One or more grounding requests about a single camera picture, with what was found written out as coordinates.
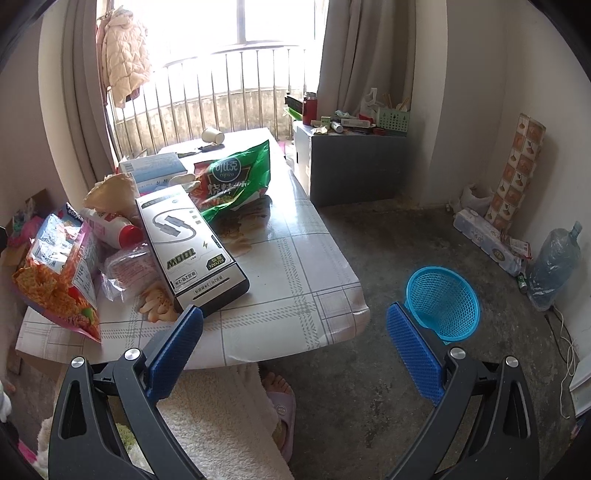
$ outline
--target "red thermos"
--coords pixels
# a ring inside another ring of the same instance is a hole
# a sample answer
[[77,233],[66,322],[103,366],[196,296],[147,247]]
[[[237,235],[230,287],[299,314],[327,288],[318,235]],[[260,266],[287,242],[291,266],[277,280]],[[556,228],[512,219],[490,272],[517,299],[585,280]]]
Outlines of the red thermos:
[[318,99],[316,98],[316,93],[306,92],[306,97],[304,98],[304,113],[302,114],[304,125],[311,125],[312,120],[316,120],[317,113]]

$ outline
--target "blue gripper pad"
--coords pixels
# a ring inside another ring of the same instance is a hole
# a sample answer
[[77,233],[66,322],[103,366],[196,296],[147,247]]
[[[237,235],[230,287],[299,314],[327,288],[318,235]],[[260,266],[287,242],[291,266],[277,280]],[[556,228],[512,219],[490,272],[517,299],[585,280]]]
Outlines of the blue gripper pad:
[[445,393],[441,365],[397,303],[386,312],[386,329],[418,392],[437,407]]
[[203,313],[197,307],[188,307],[175,322],[172,332],[166,332],[167,339],[148,367],[144,381],[145,395],[150,402],[155,404],[171,394],[202,333]]

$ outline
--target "red bottle cap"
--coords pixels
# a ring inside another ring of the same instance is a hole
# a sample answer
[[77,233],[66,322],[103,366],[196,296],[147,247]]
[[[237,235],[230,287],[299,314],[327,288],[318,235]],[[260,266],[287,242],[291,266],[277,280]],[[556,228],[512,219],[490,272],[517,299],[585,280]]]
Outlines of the red bottle cap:
[[135,225],[125,225],[119,232],[119,245],[121,245],[121,248],[131,247],[143,240],[143,230]]

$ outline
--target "tissue box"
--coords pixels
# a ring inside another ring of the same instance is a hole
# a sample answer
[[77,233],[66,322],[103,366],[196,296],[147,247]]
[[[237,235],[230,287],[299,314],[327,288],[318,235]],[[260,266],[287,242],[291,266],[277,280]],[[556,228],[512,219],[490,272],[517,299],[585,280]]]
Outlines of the tissue box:
[[501,234],[474,210],[464,209],[456,214],[453,226],[478,245],[503,270],[514,277],[521,271],[521,259],[501,241]]
[[142,195],[165,189],[171,178],[187,173],[176,153],[125,160],[119,164],[119,171],[131,173]]

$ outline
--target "checkered tablecloth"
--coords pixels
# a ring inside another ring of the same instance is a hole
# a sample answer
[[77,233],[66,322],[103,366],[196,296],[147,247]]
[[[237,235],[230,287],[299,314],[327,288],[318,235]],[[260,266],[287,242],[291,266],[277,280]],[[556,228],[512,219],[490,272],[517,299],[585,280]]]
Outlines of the checkered tablecloth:
[[[237,258],[250,290],[207,317],[186,368],[221,367],[312,350],[352,339],[369,322],[357,276],[291,174],[269,130],[228,134],[222,151],[184,161],[192,171],[196,161],[223,158],[267,139],[271,144],[268,197],[236,212],[264,219],[262,226],[243,235],[248,251]],[[163,151],[181,153],[200,144],[185,142]],[[91,363],[106,362],[128,348],[142,348],[155,332],[170,327],[147,322],[138,313],[139,299],[123,304],[100,294],[98,302],[102,344],[63,329],[29,308],[17,350],[62,363],[78,355]]]

